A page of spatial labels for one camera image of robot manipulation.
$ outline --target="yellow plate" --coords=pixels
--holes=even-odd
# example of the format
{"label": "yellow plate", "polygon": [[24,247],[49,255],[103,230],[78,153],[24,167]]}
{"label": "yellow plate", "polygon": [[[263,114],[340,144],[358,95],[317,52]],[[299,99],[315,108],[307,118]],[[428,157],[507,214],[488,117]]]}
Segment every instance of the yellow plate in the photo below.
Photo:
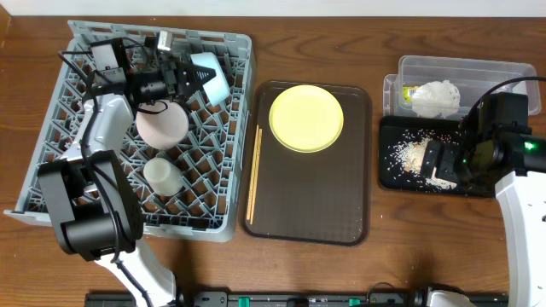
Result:
{"label": "yellow plate", "polygon": [[340,103],[327,90],[298,85],[273,101],[270,127],[287,148],[313,153],[332,145],[343,129]]}

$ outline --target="gray dish rack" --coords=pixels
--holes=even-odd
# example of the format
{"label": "gray dish rack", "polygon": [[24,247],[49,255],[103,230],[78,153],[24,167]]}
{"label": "gray dish rack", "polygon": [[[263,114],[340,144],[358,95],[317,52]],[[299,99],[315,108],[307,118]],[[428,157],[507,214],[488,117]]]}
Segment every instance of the gray dish rack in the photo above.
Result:
{"label": "gray dish rack", "polygon": [[[187,98],[182,107],[189,115],[189,133],[167,151],[151,148],[133,125],[125,135],[119,162],[139,198],[145,234],[218,242],[231,239],[255,79],[251,39],[242,34],[155,26],[73,20],[68,25],[74,34],[68,50],[87,50],[92,42],[115,37],[143,43],[146,36],[157,36],[166,29],[173,32],[172,53],[182,61],[200,52],[212,52],[218,57],[230,86],[225,102],[212,107],[200,92]],[[133,49],[128,56],[134,66],[144,63],[139,49]],[[88,55],[72,55],[71,61],[85,74],[95,68]],[[76,136],[84,117],[84,93],[84,82],[63,64],[17,205],[14,210],[4,211],[6,215],[31,225],[51,226],[37,170],[40,164],[59,159]],[[155,194],[142,174],[146,162],[156,156],[170,160],[184,174],[182,190],[172,197]],[[84,196],[84,201],[93,199],[92,194]]]}

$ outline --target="white cup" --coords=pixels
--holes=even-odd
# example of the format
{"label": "white cup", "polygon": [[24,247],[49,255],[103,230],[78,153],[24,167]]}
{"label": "white cup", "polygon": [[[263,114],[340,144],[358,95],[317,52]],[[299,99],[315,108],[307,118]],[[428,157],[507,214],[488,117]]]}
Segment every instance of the white cup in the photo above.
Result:
{"label": "white cup", "polygon": [[208,67],[214,69],[216,77],[209,82],[203,84],[203,90],[211,102],[213,107],[216,107],[220,102],[229,97],[229,85],[225,79],[222,67],[218,62],[218,58],[212,52],[203,52],[200,54],[192,54],[189,56],[192,63],[200,67]]}
{"label": "white cup", "polygon": [[[138,134],[149,146],[159,150],[175,147],[188,134],[188,115],[175,102],[167,102],[167,105],[169,107],[159,114],[136,113]],[[165,105],[156,102],[153,106],[142,105],[140,108],[158,112]]]}
{"label": "white cup", "polygon": [[163,158],[153,158],[146,163],[144,178],[161,196],[173,196],[182,188],[182,172]]}

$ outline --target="green connector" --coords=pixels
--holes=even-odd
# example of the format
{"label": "green connector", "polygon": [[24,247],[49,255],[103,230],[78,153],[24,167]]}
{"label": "green connector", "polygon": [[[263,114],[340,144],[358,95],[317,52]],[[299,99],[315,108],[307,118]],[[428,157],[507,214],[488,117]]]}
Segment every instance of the green connector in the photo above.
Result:
{"label": "green connector", "polygon": [[250,307],[250,298],[239,298],[239,307]]}
{"label": "green connector", "polygon": [[358,298],[349,298],[349,307],[358,306],[358,305],[360,305],[360,299],[358,299]]}

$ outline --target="small white container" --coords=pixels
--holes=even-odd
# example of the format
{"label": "small white container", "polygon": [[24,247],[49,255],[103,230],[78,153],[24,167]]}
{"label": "small white container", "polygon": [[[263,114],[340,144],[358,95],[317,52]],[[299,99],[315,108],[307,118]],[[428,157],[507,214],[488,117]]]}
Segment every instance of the small white container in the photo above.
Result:
{"label": "small white container", "polygon": [[144,166],[144,178],[156,194],[173,196],[182,188],[182,172],[163,158],[153,158]]}
{"label": "small white container", "polygon": [[[141,138],[151,147],[167,150],[175,147],[188,134],[188,115],[175,102],[159,114],[136,113],[136,129]],[[161,111],[165,105],[156,102],[153,106],[141,105],[148,111]]]}

